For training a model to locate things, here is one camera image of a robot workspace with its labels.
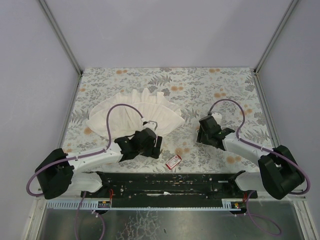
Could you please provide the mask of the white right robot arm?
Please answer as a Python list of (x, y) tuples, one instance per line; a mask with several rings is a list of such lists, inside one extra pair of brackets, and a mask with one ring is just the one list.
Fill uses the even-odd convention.
[(236, 154), (256, 164), (259, 172), (242, 172), (235, 177), (235, 184), (242, 191), (266, 191), (281, 200), (305, 182), (306, 177), (289, 149), (283, 145), (269, 149), (240, 137), (230, 128), (222, 129), (212, 115), (199, 120), (198, 143)]

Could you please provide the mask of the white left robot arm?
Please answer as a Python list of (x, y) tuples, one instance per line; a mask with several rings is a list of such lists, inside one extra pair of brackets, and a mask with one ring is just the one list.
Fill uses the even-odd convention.
[(61, 148), (53, 150), (35, 169), (41, 195), (51, 200), (71, 192), (97, 192), (103, 181), (93, 169), (103, 164), (133, 160), (142, 155), (158, 159), (162, 136), (151, 128), (116, 138), (109, 146), (68, 155)]

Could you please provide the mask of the red white staples box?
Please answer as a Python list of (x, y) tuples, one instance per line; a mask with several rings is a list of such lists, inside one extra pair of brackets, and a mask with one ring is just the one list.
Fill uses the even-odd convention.
[(168, 169), (172, 170), (173, 168), (175, 168), (180, 162), (182, 161), (182, 158), (179, 155), (175, 155), (174, 157), (172, 157), (169, 161), (166, 162), (166, 166), (168, 167)]

